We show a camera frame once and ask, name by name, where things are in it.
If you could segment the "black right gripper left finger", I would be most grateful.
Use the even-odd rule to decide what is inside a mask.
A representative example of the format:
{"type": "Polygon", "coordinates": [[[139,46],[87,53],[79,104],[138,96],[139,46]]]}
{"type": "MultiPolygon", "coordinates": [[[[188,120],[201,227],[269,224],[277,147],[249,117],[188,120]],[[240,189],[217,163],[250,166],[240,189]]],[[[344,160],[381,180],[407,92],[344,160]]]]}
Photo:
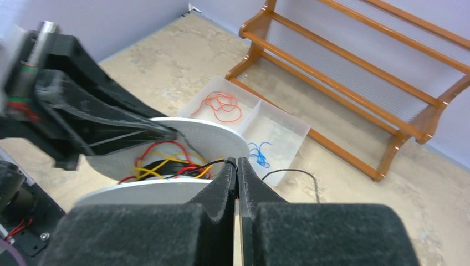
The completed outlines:
{"type": "Polygon", "coordinates": [[[237,165],[183,204],[88,204],[58,223],[40,265],[232,265],[237,165]]]}

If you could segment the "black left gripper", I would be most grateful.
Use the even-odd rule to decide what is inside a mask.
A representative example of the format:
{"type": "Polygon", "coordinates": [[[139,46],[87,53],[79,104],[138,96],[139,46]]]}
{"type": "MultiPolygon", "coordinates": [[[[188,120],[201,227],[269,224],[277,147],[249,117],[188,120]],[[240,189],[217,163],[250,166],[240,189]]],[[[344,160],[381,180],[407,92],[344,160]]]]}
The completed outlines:
{"type": "Polygon", "coordinates": [[[1,138],[58,139],[60,127],[87,157],[177,139],[176,129],[151,121],[164,113],[109,77],[77,37],[57,34],[50,21],[36,31],[14,24],[1,40],[1,138]],[[52,70],[42,70],[47,54],[52,70]]]}

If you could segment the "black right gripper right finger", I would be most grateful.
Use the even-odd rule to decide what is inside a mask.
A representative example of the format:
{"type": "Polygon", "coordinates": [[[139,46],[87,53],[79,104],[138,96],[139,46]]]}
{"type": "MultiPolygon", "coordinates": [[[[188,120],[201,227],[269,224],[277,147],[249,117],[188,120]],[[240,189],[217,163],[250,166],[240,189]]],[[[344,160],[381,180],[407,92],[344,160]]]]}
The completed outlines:
{"type": "Polygon", "coordinates": [[[373,203],[290,203],[238,160],[244,265],[419,265],[397,213],[373,203]]]}

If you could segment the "white plastic cable spool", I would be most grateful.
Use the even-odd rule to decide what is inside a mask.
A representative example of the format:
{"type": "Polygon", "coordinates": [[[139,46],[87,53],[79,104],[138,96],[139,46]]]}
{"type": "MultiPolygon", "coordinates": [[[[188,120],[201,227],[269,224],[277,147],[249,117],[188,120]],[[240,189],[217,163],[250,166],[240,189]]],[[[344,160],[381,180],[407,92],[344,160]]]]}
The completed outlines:
{"type": "Polygon", "coordinates": [[[185,203],[222,176],[224,159],[249,155],[238,132],[215,122],[176,117],[154,122],[176,129],[178,139],[87,157],[93,169],[118,184],[82,197],[76,206],[185,203]]]}

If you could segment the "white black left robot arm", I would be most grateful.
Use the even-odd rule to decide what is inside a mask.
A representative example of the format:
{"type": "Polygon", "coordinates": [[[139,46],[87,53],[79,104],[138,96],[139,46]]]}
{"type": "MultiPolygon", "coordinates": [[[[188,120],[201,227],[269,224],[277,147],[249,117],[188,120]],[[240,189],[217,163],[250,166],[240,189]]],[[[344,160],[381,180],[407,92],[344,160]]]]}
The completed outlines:
{"type": "MultiPolygon", "coordinates": [[[[162,114],[112,80],[77,37],[44,21],[37,30],[10,27],[1,47],[1,138],[25,139],[54,161],[77,169],[97,157],[177,131],[162,114]]],[[[1,264],[35,265],[64,211],[21,168],[1,156],[1,264]]]]}

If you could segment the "clear plastic divided tray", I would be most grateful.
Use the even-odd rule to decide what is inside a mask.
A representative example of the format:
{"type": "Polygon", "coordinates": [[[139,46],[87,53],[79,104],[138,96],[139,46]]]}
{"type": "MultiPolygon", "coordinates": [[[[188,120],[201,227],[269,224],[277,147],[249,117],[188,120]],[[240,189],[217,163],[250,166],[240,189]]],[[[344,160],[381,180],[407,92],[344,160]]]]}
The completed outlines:
{"type": "Polygon", "coordinates": [[[257,175],[277,185],[285,175],[310,126],[287,112],[215,76],[179,112],[237,131],[246,140],[257,175]]]}

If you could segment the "orange wooden shelf rack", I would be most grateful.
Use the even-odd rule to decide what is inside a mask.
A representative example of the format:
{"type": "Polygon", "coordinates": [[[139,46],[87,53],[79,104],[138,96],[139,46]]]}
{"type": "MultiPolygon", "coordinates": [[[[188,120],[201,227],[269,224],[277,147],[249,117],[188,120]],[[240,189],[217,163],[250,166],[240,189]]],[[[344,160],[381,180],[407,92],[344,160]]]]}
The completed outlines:
{"type": "Polygon", "coordinates": [[[240,27],[247,54],[226,79],[267,61],[388,133],[377,166],[309,130],[309,137],[379,182],[409,139],[433,138],[469,87],[469,39],[387,1],[266,1],[240,27]]]}

